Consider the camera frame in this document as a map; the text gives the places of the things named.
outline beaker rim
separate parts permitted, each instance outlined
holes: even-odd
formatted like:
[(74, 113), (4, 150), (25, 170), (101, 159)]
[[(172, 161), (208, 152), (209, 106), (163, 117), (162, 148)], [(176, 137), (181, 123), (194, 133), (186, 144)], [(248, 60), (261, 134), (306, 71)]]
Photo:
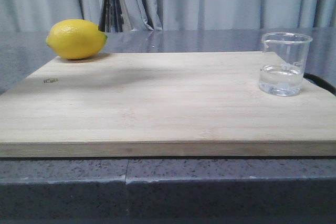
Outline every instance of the beaker rim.
[[(279, 40), (279, 39), (267, 39), (267, 37), (269, 36), (279, 36), (279, 35), (282, 35), (283, 38), (286, 38), (286, 36), (288, 38), (290, 37), (301, 37), (302, 39), (301, 40)], [(266, 42), (270, 42), (270, 43), (279, 43), (279, 44), (304, 44), (304, 43), (310, 43), (312, 42), (313, 38), (308, 36), (308, 35), (305, 35), (305, 34), (299, 34), (299, 33), (289, 33), (289, 32), (276, 32), (276, 33), (266, 33), (266, 34), (263, 34), (262, 38), (261, 38), (261, 41), (263, 43), (266, 43)]]

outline glass beaker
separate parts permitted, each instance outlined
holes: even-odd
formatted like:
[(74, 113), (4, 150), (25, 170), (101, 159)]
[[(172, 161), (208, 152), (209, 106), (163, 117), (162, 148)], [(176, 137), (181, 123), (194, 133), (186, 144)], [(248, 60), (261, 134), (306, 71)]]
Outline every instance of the glass beaker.
[(299, 93), (305, 72), (310, 36), (296, 33), (267, 33), (259, 87), (269, 94), (291, 96)]

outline black object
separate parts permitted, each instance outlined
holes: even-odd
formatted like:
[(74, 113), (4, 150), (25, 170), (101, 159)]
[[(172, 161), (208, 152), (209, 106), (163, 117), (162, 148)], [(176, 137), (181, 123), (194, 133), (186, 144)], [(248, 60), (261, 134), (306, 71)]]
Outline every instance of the black object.
[(336, 95), (336, 88), (333, 85), (331, 85), (330, 83), (323, 80), (322, 78), (320, 78), (318, 76), (315, 76), (313, 74), (310, 74), (310, 73), (304, 73), (303, 77), (312, 81), (317, 86), (319, 86), (319, 87), (321, 87), (325, 90), (328, 90), (333, 95)]

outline clear liquid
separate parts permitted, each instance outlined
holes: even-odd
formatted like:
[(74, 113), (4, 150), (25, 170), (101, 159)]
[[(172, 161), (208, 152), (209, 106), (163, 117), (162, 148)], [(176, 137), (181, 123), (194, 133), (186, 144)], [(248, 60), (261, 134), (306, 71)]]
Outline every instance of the clear liquid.
[(259, 87), (275, 95), (290, 96), (300, 91), (303, 72), (290, 64), (281, 66), (263, 66), (260, 70)]

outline gray countertop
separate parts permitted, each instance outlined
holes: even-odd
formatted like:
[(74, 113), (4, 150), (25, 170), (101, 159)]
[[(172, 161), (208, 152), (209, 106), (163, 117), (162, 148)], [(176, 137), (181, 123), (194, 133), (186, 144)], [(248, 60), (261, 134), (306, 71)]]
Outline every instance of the gray countertop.
[[(260, 51), (267, 31), (108, 34), (102, 52)], [(313, 37), (306, 72), (336, 86), (336, 28), (286, 31)], [(46, 36), (0, 33), (0, 93), (56, 56)], [(301, 218), (313, 215), (336, 223), (335, 171), (334, 157), (2, 158), (0, 222), (252, 216), (255, 222), (239, 223), (263, 223), (256, 216), (299, 216), (316, 223)]]

